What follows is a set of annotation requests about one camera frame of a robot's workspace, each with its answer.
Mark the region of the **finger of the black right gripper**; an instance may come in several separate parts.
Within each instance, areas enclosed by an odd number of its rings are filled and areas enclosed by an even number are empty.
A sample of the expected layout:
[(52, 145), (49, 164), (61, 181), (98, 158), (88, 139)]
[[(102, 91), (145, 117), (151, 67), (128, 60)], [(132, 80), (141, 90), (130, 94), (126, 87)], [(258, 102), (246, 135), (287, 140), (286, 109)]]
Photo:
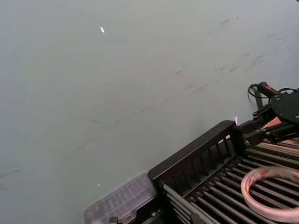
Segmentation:
[(272, 102), (269, 102), (265, 106), (261, 107), (253, 113), (253, 119), (248, 120), (241, 125), (237, 126), (237, 129), (242, 133), (250, 133), (257, 129), (262, 128), (275, 118), (275, 112), (273, 111)]
[(285, 140), (297, 138), (299, 126), (292, 123), (280, 123), (274, 126), (262, 128), (245, 135), (251, 145), (258, 145), (267, 139), (271, 143), (279, 143)]

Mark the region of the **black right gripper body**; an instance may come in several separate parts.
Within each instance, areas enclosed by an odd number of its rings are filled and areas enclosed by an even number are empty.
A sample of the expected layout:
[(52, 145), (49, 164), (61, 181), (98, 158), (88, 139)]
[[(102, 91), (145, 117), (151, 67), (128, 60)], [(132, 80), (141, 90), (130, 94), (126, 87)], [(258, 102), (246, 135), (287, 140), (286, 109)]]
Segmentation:
[(281, 121), (299, 123), (299, 93), (275, 95), (271, 98), (272, 109)]

